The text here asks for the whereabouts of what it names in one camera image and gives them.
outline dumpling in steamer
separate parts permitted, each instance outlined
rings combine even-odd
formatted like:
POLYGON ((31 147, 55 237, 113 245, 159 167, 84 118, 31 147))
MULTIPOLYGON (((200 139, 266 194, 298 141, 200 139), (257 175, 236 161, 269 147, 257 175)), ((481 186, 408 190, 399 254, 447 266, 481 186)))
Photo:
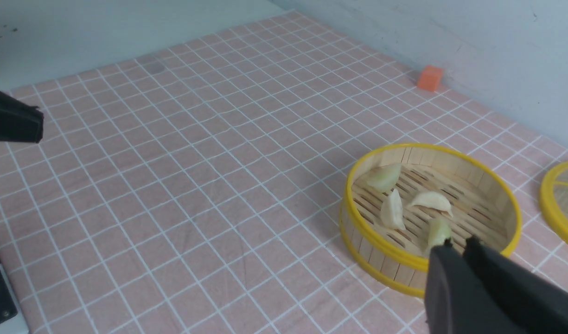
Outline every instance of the dumpling in steamer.
POLYGON ((386 228, 405 230, 405 224, 403 224, 403 204, 397 189, 394 189, 383 201, 380 218, 383 226, 386 228))
POLYGON ((443 194, 437 192, 422 192, 417 194, 407 207, 415 205, 429 207, 430 209, 436 209, 438 211, 445 211, 449 214, 449 216, 453 217, 453 212, 451 212, 451 202, 449 202, 443 194))

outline orange cube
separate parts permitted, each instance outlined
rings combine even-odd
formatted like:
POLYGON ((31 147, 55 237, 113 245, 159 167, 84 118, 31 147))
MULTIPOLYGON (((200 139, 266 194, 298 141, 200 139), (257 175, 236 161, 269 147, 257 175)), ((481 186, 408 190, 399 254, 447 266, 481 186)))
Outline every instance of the orange cube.
POLYGON ((428 65, 424 68, 422 73, 420 73, 420 79, 418 80, 418 88, 427 91, 436 91, 440 80, 442 79, 442 74, 444 70, 439 67, 434 67, 428 65))

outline gray wall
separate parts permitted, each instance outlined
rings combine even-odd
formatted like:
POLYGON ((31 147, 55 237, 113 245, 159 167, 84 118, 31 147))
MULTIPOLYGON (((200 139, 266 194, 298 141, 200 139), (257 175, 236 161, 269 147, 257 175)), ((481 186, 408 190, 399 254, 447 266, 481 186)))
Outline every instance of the gray wall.
POLYGON ((268 0, 0 0, 0 89, 117 63, 280 13, 268 0))
POLYGON ((568 146, 568 0, 272 0, 568 146))

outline steamer basket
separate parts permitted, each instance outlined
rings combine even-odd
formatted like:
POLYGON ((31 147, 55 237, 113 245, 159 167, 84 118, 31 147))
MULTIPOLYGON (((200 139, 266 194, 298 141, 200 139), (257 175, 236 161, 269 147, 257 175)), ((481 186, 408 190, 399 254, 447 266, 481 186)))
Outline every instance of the steamer basket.
POLYGON ((453 245, 477 235, 485 245, 510 256, 521 237, 521 211, 508 186, 487 167, 454 150, 430 144, 397 144, 362 157, 350 171, 339 229, 351 255, 375 279, 412 296, 424 297, 428 260, 428 221, 443 216, 453 245), (396 184, 404 205, 406 231, 381 227, 379 211, 388 194, 366 184, 376 167, 402 164, 396 184), (405 208, 419 192, 439 192, 453 205, 453 218, 425 207, 405 208))

